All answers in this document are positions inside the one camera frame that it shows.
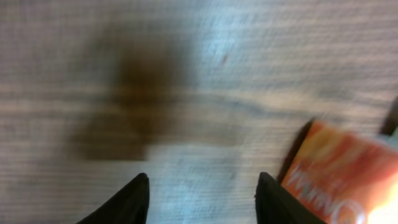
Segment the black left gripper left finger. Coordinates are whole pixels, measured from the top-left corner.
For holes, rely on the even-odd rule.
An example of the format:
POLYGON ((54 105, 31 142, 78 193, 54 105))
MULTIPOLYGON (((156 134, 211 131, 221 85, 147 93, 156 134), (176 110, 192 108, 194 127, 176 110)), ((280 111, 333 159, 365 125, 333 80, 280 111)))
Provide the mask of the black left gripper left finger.
POLYGON ((77 224, 146 224, 149 200, 149 178, 140 173, 77 224))

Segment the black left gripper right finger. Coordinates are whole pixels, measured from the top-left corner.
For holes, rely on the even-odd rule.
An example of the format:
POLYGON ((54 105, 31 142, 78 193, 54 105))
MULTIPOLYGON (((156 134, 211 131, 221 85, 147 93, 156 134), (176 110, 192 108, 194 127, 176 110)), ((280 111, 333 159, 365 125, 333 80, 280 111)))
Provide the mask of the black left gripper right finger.
POLYGON ((258 224, 325 224, 267 172, 259 174, 255 206, 258 224))

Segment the small orange box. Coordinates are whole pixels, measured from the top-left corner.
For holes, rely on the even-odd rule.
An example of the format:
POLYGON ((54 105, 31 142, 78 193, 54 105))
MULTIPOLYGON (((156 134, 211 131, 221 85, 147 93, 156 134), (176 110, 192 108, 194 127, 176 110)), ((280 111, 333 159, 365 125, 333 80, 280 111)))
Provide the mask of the small orange box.
POLYGON ((397 223, 397 148, 312 121, 282 186, 326 223, 397 223))

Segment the teal wet wipes pack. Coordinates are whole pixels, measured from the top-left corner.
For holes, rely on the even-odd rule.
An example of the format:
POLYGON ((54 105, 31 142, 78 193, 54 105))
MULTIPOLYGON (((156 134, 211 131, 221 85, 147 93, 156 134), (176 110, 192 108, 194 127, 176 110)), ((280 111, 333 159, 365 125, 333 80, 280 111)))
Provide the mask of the teal wet wipes pack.
POLYGON ((388 145, 397 147, 397 128, 389 131, 387 134, 380 134, 379 137, 388 145))

